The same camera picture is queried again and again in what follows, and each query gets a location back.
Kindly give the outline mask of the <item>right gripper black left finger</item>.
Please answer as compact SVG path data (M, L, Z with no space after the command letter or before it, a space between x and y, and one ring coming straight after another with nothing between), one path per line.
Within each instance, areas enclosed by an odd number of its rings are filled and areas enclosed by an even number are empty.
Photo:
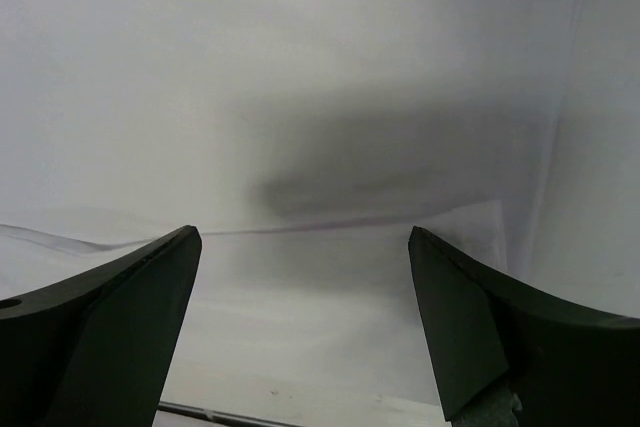
M201 250L184 226L2 300L2 425L152 425Z

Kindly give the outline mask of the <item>white t-shirt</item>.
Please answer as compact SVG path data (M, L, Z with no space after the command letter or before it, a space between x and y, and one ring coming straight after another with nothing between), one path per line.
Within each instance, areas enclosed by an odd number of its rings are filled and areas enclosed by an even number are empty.
M203 238L166 394L438 400L407 240L639 313L639 0L1 0L1 294Z

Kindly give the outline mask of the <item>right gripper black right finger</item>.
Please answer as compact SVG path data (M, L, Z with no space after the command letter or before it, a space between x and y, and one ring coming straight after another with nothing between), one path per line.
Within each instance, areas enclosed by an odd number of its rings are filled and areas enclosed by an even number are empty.
M454 426L635 426L639 322L533 288L414 227L411 273Z

